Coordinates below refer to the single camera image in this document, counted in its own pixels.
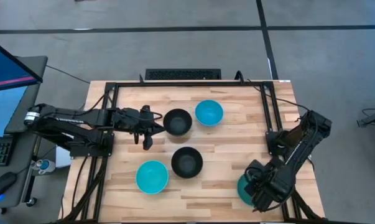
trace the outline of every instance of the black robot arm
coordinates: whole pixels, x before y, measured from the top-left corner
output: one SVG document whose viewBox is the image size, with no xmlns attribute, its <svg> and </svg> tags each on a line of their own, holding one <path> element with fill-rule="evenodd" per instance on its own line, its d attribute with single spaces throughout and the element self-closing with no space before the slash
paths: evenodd
<svg viewBox="0 0 375 224">
<path fill-rule="evenodd" d="M 113 131 L 144 135 L 143 149 L 152 145 L 152 136 L 165 129 L 157 124 L 150 106 L 132 108 L 69 110 L 39 104 L 29 108 L 24 124 L 37 135 L 70 151 L 71 156 L 110 156 Z"/>
<path fill-rule="evenodd" d="M 296 174 L 321 140 L 330 135 L 331 121 L 309 111 L 291 131 L 267 134 L 269 152 L 274 156 L 265 166 L 254 160 L 245 170 L 245 191 L 255 209 L 265 212 L 275 201 L 284 203 L 295 189 Z M 284 156 L 285 162 L 278 156 Z"/>
</svg>

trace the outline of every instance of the wooden table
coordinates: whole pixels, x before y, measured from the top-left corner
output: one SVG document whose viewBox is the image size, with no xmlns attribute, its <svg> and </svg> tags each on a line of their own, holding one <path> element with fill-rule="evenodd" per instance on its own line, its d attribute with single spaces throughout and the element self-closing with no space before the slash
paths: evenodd
<svg viewBox="0 0 375 224">
<path fill-rule="evenodd" d="M 104 93 L 105 81 L 91 82 L 85 108 L 90 108 Z M 291 82 L 274 81 L 276 96 L 295 101 Z M 211 128 L 200 125 L 194 116 L 195 106 L 201 101 L 218 101 L 224 110 L 222 122 Z M 128 133 L 116 133 L 113 155 L 108 159 L 100 222 L 258 222 L 282 221 L 281 209 L 270 212 L 252 212 L 239 199 L 236 183 L 244 169 L 257 159 L 266 164 L 267 153 L 264 133 L 267 130 L 261 94 L 252 87 L 122 87 L 117 107 L 140 109 L 150 105 L 151 110 L 166 114 L 174 108 L 187 110 L 193 118 L 191 130 L 182 137 L 166 132 L 153 137 L 154 145 L 142 149 Z M 278 101 L 285 129 L 297 125 L 298 109 Z M 204 165 L 192 179 L 177 177 L 170 166 L 172 154 L 182 146 L 198 149 Z M 64 193 L 64 212 L 70 212 L 73 189 L 83 158 L 74 159 Z M 163 162 L 169 170 L 169 182 L 157 195 L 146 195 L 135 184 L 137 168 L 148 160 Z M 78 184 L 75 203 L 86 188 L 90 167 L 88 158 Z M 297 174 L 296 189 L 315 213 L 324 216 L 312 166 L 306 162 Z M 293 217 L 291 202 L 289 213 Z M 93 216 L 90 203 L 88 218 Z"/>
</svg>

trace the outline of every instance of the teal bowl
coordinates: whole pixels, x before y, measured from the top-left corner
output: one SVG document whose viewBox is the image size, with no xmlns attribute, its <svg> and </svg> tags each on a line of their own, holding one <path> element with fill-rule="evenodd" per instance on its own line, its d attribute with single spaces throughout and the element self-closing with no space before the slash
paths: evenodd
<svg viewBox="0 0 375 224">
<path fill-rule="evenodd" d="M 247 205 L 253 207 L 251 196 L 244 190 L 245 186 L 248 185 L 247 180 L 245 179 L 244 175 L 242 175 L 238 182 L 237 182 L 237 192 L 238 196 L 241 198 L 243 202 L 245 202 Z"/>
<path fill-rule="evenodd" d="M 168 170 L 159 161 L 147 161 L 136 172 L 136 185 L 145 194 L 157 194 L 168 184 Z"/>
<path fill-rule="evenodd" d="M 223 108 L 213 100 L 201 101 L 195 108 L 195 117 L 205 126 L 215 126 L 223 118 Z"/>
</svg>

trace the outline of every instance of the monitor screen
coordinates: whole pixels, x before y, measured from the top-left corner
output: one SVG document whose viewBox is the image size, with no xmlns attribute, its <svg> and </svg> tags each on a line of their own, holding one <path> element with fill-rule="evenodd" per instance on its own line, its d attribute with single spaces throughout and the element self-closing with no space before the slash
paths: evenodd
<svg viewBox="0 0 375 224">
<path fill-rule="evenodd" d="M 42 78 L 0 47 L 0 90 L 32 85 L 41 81 Z"/>
</svg>

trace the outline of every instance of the computer mouse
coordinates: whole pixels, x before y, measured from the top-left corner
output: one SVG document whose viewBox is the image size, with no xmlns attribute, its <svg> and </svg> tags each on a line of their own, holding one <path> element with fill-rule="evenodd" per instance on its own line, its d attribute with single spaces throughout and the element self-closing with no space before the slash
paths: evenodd
<svg viewBox="0 0 375 224">
<path fill-rule="evenodd" d="M 9 187 L 11 187 L 17 180 L 17 174 L 7 172 L 0 176 L 0 195 L 5 193 Z"/>
</svg>

